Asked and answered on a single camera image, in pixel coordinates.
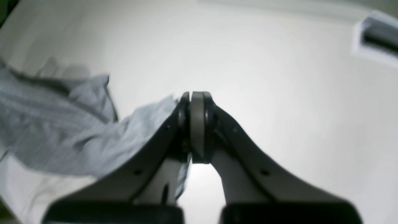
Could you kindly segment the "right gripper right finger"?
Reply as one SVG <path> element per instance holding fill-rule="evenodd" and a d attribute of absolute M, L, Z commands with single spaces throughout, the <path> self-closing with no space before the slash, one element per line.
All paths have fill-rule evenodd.
<path fill-rule="evenodd" d="M 264 153 L 209 92 L 190 102 L 193 163 L 219 174 L 226 205 L 220 224 L 361 224 L 347 200 L 296 177 Z"/>

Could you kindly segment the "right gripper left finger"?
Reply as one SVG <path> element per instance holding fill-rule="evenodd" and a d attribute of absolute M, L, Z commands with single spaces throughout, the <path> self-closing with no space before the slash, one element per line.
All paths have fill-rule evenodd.
<path fill-rule="evenodd" d="M 51 205 L 44 224 L 183 224 L 182 168 L 190 163 L 189 92 L 148 143 L 120 168 Z"/>

